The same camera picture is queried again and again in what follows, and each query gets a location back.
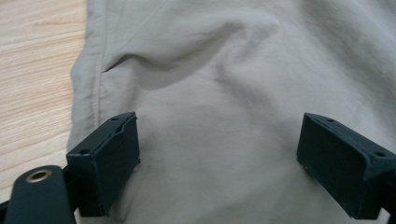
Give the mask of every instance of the khaki pants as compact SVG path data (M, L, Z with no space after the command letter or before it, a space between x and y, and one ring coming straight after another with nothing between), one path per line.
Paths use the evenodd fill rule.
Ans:
M142 164L83 223L358 223L296 149L310 112L396 150L394 1L88 5L68 148L135 111Z

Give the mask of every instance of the beige cloth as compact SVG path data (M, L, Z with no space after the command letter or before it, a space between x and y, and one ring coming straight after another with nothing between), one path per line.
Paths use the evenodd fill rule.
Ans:
M91 0L71 149L136 111L142 164L84 223L349 218L296 161L303 113L396 150L394 0Z

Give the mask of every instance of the garment seam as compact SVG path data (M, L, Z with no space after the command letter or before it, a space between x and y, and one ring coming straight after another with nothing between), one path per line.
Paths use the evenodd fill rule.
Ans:
M100 30L99 31L99 38L100 40L98 41L100 45L100 51L98 54L98 58L96 60L96 65L95 65L95 73L94 73L94 90L93 90L93 126L94 128L99 127L99 122L100 122L100 113L99 113L99 107L100 107L100 85L101 85L101 77L102 77L102 63L104 59L104 54L105 54L105 47L106 47L106 9L104 7L105 1L96 1L98 3L99 7L99 13L100 13Z

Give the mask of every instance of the wooden surface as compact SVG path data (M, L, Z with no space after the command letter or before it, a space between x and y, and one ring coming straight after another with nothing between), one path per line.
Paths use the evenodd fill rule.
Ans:
M0 0L0 202L22 173L66 164L85 23L85 0Z

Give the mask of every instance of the wood grain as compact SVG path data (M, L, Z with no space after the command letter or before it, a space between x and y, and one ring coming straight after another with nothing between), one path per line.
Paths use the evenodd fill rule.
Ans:
M24 172L66 164L85 23L85 0L0 0L0 202Z

